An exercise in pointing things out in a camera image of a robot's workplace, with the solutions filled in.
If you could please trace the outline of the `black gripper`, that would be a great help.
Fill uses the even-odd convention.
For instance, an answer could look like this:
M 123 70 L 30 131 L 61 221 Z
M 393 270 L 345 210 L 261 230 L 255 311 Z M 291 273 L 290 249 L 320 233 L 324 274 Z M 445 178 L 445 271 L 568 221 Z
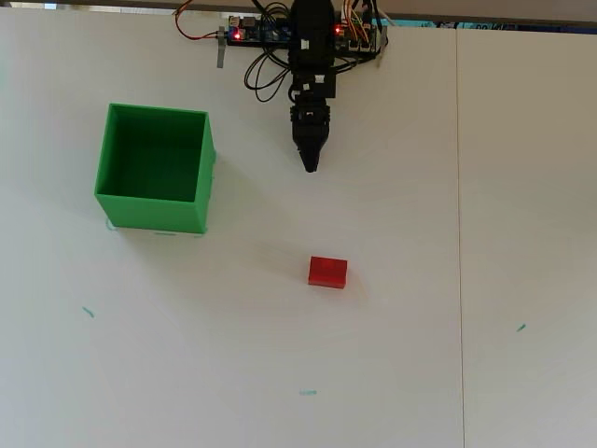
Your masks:
M 325 97 L 312 92 L 291 91 L 289 98 L 293 142 L 305 171 L 314 173 L 329 136 L 330 107 Z M 302 137 L 311 137 L 311 149 Z

